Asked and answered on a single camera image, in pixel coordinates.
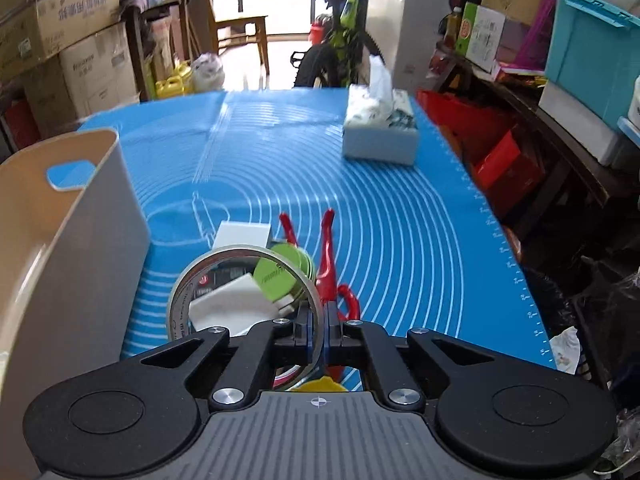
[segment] blue mat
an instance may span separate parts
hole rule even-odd
[[[289,212],[319,261],[320,220],[333,207],[339,281],[363,318],[393,335],[425,326],[550,367],[538,310],[484,196],[417,111],[415,168],[340,156],[345,90],[217,92],[99,114],[112,126],[152,232],[123,346],[166,342],[172,285],[209,250],[221,220],[270,222]],[[59,176],[81,183],[80,169]],[[358,386],[357,374],[346,386]]]

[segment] chair leg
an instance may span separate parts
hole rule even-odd
[[[258,20],[258,22],[255,24],[255,28],[256,28],[256,36],[258,36],[257,38],[258,44],[261,47],[260,50],[262,50],[262,56],[261,56],[260,62],[264,64],[264,71],[266,75],[269,75],[270,69],[269,69],[269,53],[267,50],[267,28],[264,23],[264,18],[261,18],[260,20]]]

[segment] bicycle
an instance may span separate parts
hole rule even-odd
[[[361,0],[324,1],[332,10],[331,27],[321,43],[291,55],[290,62],[298,69],[295,87],[348,87],[357,82],[363,46],[372,55],[382,57],[380,48],[364,29],[366,8]]]

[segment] tissue box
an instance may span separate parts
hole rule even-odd
[[[418,129],[405,90],[394,90],[394,111],[388,118],[376,117],[377,102],[369,88],[349,87],[347,115],[342,129],[342,154],[413,165],[418,150]]]

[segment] white container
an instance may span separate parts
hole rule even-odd
[[[620,150],[628,148],[624,135],[613,131],[578,99],[551,81],[546,83],[539,106],[603,166],[610,166],[620,157]]]
[[[53,166],[88,160],[83,187]],[[29,403],[65,379],[116,362],[149,245],[113,130],[65,134],[0,166],[0,478],[36,478],[22,436]]]
[[[368,101],[371,101],[368,87],[349,87],[349,103],[342,128],[342,154],[347,158],[412,166],[418,151],[418,130],[393,126],[388,121],[369,122]],[[402,110],[405,117],[413,119],[411,101],[405,90],[393,90],[393,101],[395,110]]]
[[[634,97],[631,99],[629,107],[629,120],[636,128],[640,128],[640,77],[636,79],[636,87],[634,88]]]

